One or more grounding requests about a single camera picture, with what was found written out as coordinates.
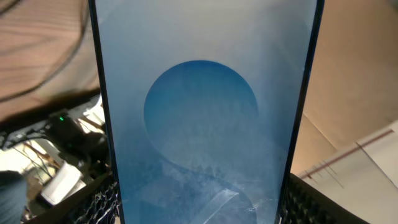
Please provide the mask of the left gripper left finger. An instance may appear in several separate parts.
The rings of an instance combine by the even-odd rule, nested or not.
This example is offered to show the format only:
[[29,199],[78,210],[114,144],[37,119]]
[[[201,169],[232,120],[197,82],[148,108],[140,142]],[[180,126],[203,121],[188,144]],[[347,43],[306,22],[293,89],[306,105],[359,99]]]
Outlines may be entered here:
[[115,224],[118,213],[118,183],[106,174],[83,187],[28,224]]

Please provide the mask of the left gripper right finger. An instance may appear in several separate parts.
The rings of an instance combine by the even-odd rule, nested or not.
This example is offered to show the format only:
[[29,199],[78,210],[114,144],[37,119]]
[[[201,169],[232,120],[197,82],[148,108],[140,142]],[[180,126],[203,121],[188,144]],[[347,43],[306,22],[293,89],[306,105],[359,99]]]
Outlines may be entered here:
[[281,205],[280,224],[368,224],[294,174]]

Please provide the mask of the blue Samsung Galaxy smartphone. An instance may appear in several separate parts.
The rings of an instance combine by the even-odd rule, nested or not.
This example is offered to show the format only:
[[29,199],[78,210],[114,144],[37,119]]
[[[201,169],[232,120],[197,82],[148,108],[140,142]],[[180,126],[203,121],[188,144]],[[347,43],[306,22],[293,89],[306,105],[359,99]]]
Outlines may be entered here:
[[121,222],[278,223],[323,1],[89,6]]

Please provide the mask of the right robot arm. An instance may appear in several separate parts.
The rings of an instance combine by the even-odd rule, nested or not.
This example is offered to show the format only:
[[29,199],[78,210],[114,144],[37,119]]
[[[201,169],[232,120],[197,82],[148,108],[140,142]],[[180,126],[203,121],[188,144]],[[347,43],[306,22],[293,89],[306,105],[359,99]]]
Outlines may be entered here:
[[62,161],[95,178],[110,171],[104,125],[90,121],[100,132],[85,132],[78,123],[88,121],[85,113],[100,102],[100,91],[90,90],[61,96],[42,106],[14,114],[1,121],[1,150],[30,140],[52,143]]

